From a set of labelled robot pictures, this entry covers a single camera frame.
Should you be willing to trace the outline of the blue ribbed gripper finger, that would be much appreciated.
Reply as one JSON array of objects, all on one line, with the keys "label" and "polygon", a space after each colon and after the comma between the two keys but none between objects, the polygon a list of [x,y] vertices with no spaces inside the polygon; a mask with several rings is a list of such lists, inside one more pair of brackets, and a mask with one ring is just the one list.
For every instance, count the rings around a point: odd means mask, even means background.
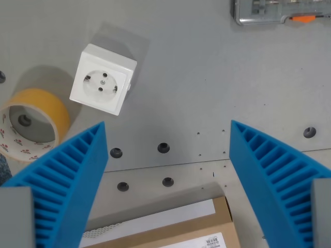
[{"label": "blue ribbed gripper finger", "polygon": [[313,247],[311,186],[330,169],[293,147],[231,121],[230,160],[269,247]]},{"label": "blue ribbed gripper finger", "polygon": [[4,183],[32,191],[36,247],[79,247],[107,162],[106,128],[100,122]]}]

